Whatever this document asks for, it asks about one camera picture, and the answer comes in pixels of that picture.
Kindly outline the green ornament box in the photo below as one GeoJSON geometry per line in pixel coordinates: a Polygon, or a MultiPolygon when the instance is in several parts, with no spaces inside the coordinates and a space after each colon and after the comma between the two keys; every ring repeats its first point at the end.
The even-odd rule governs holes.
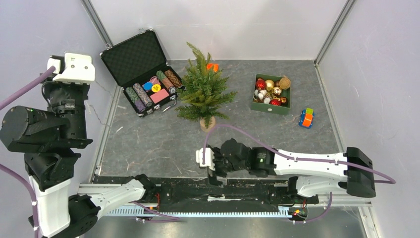
{"type": "Polygon", "coordinates": [[[288,90],[282,90],[279,87],[279,81],[286,76],[273,76],[266,74],[257,74],[255,83],[258,78],[264,81],[270,79],[275,82],[275,87],[271,91],[257,90],[254,83],[254,91],[250,108],[253,111],[272,113],[277,115],[286,115],[291,112],[292,94],[291,87],[288,90]]]}

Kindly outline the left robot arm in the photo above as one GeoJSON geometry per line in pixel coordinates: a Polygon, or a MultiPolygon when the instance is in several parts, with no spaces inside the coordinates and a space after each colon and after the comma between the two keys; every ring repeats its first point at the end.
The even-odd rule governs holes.
{"type": "Polygon", "coordinates": [[[74,166],[92,140],[87,137],[85,101],[89,85],[48,80],[42,85],[47,110],[12,107],[0,139],[8,151],[24,155],[34,214],[30,221],[44,238],[77,238],[106,213],[130,202],[151,202],[155,185],[144,175],[97,195],[70,195],[74,166]]]}

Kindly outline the blue orange toy car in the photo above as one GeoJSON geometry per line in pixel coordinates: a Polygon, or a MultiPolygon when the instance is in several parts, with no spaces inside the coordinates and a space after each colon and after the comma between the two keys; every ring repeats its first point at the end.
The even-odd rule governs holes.
{"type": "Polygon", "coordinates": [[[303,109],[300,115],[298,125],[307,129],[310,129],[313,125],[314,110],[311,108],[303,109]]]}

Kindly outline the small green christmas tree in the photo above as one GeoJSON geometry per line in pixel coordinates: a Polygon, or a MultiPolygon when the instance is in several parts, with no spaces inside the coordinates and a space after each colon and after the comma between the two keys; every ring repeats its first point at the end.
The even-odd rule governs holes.
{"type": "Polygon", "coordinates": [[[186,74],[182,77],[184,89],[179,91],[181,105],[176,108],[178,117],[200,123],[202,131],[208,132],[215,124],[215,118],[228,119],[219,111],[223,105],[232,103],[237,95],[236,91],[228,92],[228,77],[222,76],[222,70],[208,67],[211,54],[206,55],[187,42],[195,60],[188,60],[185,67],[186,74]]]}

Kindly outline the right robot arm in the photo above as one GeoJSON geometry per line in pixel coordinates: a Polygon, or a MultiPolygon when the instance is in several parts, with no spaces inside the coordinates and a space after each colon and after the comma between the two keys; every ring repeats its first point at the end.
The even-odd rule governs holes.
{"type": "Polygon", "coordinates": [[[345,191],[361,198],[376,197],[372,160],[359,148],[344,153],[305,154],[265,147],[247,147],[235,139],[221,147],[196,151],[196,162],[209,176],[226,177],[235,171],[266,178],[289,176],[286,196],[292,202],[321,193],[345,191]]]}

